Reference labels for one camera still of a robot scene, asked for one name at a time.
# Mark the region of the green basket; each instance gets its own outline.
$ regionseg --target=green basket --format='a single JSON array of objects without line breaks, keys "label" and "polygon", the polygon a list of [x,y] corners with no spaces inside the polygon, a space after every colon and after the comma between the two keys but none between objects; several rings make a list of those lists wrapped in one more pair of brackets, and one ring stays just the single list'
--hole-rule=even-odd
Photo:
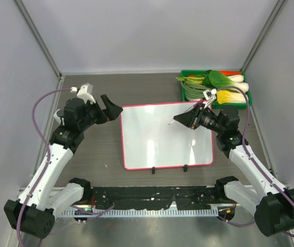
[{"label": "green basket", "polygon": [[[242,73],[242,75],[244,76],[244,81],[246,82],[246,77],[245,77],[245,74],[243,71],[241,70],[237,70],[239,72]],[[181,77],[187,77],[187,76],[190,76],[190,75],[198,75],[198,74],[203,74],[205,73],[206,70],[182,70],[181,71]],[[246,95],[248,96],[249,98],[249,105],[252,105],[252,97],[251,97],[251,94],[250,94],[250,91],[247,91],[246,92]],[[184,89],[181,88],[181,97],[182,97],[182,101],[188,101],[185,97],[185,94],[184,94]],[[225,104],[219,104],[218,102],[213,102],[212,103],[212,108],[213,109],[219,109],[221,108],[223,105],[233,105],[235,107],[237,107],[238,109],[246,109],[246,104],[245,103],[225,103]]]}]

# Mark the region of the floor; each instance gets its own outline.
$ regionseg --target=floor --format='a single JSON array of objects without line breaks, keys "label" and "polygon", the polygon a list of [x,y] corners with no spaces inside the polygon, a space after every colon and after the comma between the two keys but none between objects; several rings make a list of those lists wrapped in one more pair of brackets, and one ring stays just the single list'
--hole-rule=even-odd
[{"label": "floor", "polygon": [[[66,76],[63,88],[79,87],[88,82],[94,86],[93,95],[99,102],[99,96],[107,94],[119,106],[176,102],[181,101],[177,76],[179,74],[176,73]],[[63,108],[72,96],[62,93],[58,108]],[[239,115],[240,129],[243,131],[246,110],[241,110]],[[182,168],[158,169],[152,175],[151,170],[128,171],[124,168],[119,119],[91,126],[84,135],[84,141],[63,169],[56,186],[64,187],[73,177],[87,179],[93,186],[214,185],[217,179],[230,175],[243,184],[249,184],[241,171],[216,146],[215,161],[210,166],[189,167],[188,172],[183,172]],[[252,118],[246,137],[254,153],[266,164]]]},{"label": "floor", "polygon": [[[248,223],[252,216],[237,208],[235,222]],[[53,231],[67,226],[71,219],[56,223]],[[27,246],[38,240],[24,235]],[[100,218],[87,224],[74,224],[46,237],[41,247],[293,247],[286,234],[265,237],[256,225],[239,228],[215,217]]]}]

